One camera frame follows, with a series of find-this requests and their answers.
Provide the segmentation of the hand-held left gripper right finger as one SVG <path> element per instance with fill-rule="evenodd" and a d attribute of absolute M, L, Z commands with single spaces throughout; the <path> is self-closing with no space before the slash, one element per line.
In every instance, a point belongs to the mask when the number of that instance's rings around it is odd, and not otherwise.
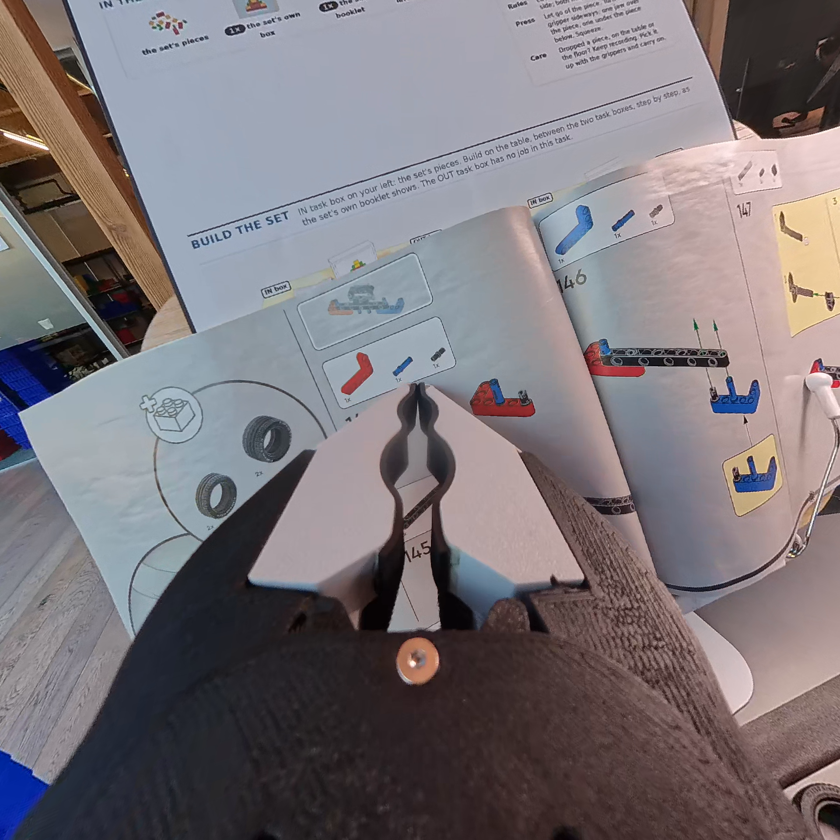
<path fill-rule="evenodd" d="M 418 386 L 443 629 L 473 629 L 501 599 L 585 576 L 514 445 L 431 385 Z"/>

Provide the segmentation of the wooden post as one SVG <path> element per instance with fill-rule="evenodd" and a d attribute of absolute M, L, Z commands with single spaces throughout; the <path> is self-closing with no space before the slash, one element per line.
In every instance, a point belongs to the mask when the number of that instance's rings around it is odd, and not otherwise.
<path fill-rule="evenodd" d="M 174 289 L 118 156 L 23 1 L 1 2 L 1 78 L 154 308 Z"/>

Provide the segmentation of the shelf with coloured bins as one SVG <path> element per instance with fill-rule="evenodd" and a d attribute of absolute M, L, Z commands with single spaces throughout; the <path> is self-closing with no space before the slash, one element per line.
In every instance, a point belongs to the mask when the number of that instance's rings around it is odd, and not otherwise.
<path fill-rule="evenodd" d="M 117 251 L 105 248 L 62 265 L 128 352 L 140 352 L 155 309 Z"/>

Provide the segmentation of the white book stand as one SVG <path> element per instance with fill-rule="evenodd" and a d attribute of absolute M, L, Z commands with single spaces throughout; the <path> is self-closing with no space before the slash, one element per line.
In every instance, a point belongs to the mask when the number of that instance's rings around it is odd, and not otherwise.
<path fill-rule="evenodd" d="M 834 441 L 819 489 L 810 494 L 805 503 L 805 508 L 811 510 L 811 516 L 803 532 L 794 529 L 791 546 L 784 556 L 787 560 L 797 558 L 808 547 L 817 516 L 823 509 L 823 501 L 828 498 L 828 486 L 839 450 L 839 406 L 834 393 L 838 384 L 822 363 L 814 364 L 804 384 L 832 425 Z M 747 705 L 753 694 L 753 676 L 747 661 L 727 639 L 695 612 L 686 613 L 684 618 L 709 658 L 731 713 L 739 711 Z"/>

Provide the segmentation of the white task instruction board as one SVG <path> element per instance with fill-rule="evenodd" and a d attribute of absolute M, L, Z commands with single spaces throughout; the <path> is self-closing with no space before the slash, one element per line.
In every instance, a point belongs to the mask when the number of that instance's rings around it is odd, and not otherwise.
<path fill-rule="evenodd" d="M 734 138 L 683 2 L 66 2 L 194 330 Z"/>

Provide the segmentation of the blue plastic bin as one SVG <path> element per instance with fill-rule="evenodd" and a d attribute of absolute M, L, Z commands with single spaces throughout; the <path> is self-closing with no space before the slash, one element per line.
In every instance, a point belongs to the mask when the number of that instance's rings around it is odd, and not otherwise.
<path fill-rule="evenodd" d="M 1 751 L 1 838 L 11 838 L 49 785 Z"/>

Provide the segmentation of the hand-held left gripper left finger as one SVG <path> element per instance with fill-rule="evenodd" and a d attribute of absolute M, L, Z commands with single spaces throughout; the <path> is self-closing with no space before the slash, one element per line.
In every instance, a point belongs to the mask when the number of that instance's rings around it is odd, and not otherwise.
<path fill-rule="evenodd" d="M 403 502 L 417 386 L 401 385 L 316 449 L 248 575 L 254 585 L 316 592 L 386 630 L 404 568 Z"/>

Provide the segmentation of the lego instruction booklet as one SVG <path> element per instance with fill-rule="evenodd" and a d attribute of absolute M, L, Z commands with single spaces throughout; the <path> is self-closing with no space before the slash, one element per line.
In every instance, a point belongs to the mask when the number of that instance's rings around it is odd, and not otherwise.
<path fill-rule="evenodd" d="M 833 447 L 838 129 L 476 217 L 24 412 L 134 633 L 305 448 L 434 385 L 622 530 L 685 610 L 786 562 Z"/>

